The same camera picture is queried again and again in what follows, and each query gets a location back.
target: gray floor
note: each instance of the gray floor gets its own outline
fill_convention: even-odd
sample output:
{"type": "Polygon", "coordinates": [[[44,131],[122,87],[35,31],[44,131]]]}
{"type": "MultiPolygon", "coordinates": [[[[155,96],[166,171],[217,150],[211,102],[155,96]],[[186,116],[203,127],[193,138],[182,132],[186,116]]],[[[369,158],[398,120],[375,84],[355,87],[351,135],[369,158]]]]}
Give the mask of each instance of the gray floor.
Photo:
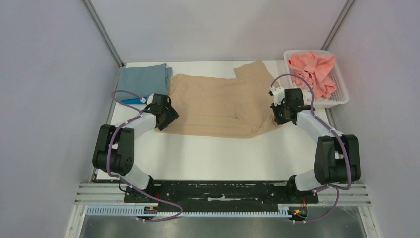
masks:
{"type": "MultiPolygon", "coordinates": [[[[328,208],[309,208],[309,217],[328,208]]],[[[87,216],[81,238],[365,238],[356,207],[337,208],[318,222],[293,225],[282,218],[177,218],[142,223],[134,217],[87,216]]]]}

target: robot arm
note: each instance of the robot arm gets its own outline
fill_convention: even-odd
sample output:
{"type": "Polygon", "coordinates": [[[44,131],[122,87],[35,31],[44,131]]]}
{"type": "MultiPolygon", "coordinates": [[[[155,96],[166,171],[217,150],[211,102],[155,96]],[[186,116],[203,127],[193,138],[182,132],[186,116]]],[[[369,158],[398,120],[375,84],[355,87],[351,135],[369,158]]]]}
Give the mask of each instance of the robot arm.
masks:
{"type": "MultiPolygon", "coordinates": [[[[154,128],[165,129],[179,117],[171,105],[170,97],[162,94],[150,96],[142,112],[141,119],[133,121],[118,132],[114,141],[118,147],[113,146],[110,158],[111,173],[119,174],[125,181],[139,189],[145,189],[151,177],[134,164],[134,140],[154,128]]],[[[115,131],[116,126],[109,124],[104,124],[99,129],[92,164],[104,172],[106,172],[109,144],[115,131]]]]}
{"type": "MultiPolygon", "coordinates": [[[[320,122],[311,112],[309,105],[304,105],[301,89],[284,89],[271,87],[270,94],[274,97],[271,108],[277,124],[292,122],[303,129],[317,144],[314,168],[303,174],[291,177],[290,182],[298,191],[308,191],[313,188],[336,182],[346,182],[347,171],[343,151],[340,144],[327,128],[326,122],[320,122]]],[[[350,162],[352,181],[360,178],[359,143],[354,135],[344,135],[336,131],[343,141],[350,162]]]]}

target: black cable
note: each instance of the black cable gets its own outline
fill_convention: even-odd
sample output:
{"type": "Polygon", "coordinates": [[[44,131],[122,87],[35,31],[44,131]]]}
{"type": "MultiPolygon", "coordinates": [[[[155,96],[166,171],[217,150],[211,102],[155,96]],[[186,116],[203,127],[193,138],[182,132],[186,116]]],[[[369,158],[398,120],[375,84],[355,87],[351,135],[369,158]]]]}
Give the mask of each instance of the black cable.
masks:
{"type": "Polygon", "coordinates": [[[127,190],[122,190],[122,188],[121,188],[121,181],[119,182],[118,188],[119,188],[119,190],[121,190],[121,191],[122,191],[122,192],[124,192],[124,193],[126,193],[126,192],[127,192],[127,190]]]}

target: white table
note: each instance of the white table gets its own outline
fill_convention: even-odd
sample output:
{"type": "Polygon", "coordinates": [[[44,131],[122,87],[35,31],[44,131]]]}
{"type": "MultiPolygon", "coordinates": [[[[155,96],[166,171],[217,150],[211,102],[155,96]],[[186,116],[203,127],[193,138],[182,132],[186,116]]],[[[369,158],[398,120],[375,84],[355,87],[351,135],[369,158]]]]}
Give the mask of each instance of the white table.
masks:
{"type": "MultiPolygon", "coordinates": [[[[234,68],[251,61],[168,62],[178,73],[234,78],[234,68]]],[[[264,61],[277,77],[286,72],[283,61],[264,61]]],[[[129,63],[127,67],[162,64],[129,63]]],[[[316,111],[327,121],[325,110],[316,111]]],[[[136,111],[117,104],[111,124],[119,124],[136,111]]],[[[288,123],[275,131],[249,139],[186,136],[148,131],[135,141],[134,163],[154,179],[167,180],[288,180],[312,169],[316,144],[300,128],[288,123]]],[[[98,171],[97,179],[111,179],[98,171]]]]}

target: wrinkled cloth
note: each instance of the wrinkled cloth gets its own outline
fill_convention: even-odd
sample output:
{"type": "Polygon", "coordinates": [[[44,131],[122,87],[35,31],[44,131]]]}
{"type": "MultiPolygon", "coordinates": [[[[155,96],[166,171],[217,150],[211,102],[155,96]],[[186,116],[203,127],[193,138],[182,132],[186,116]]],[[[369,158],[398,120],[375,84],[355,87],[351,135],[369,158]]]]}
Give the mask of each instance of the wrinkled cloth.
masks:
{"type": "Polygon", "coordinates": [[[236,78],[178,74],[169,96],[179,118],[162,132],[249,138],[276,129],[268,94],[274,80],[261,61],[234,69],[236,78]]]}
{"type": "MultiPolygon", "coordinates": [[[[166,64],[150,67],[122,68],[117,90],[126,90],[146,98],[152,93],[168,94],[169,81],[172,76],[172,68],[166,68],[166,64]]],[[[128,93],[117,93],[118,100],[133,99],[128,93]]],[[[140,103],[140,99],[131,100],[129,103],[140,103]]]]}
{"type": "MultiPolygon", "coordinates": [[[[318,99],[321,97],[330,98],[331,93],[336,90],[334,81],[328,76],[334,67],[334,61],[335,55],[333,54],[306,51],[292,54],[288,64],[294,74],[301,76],[312,86],[314,97],[318,99]]],[[[292,81],[302,89],[307,87],[296,77],[292,77],[292,81]]]]}

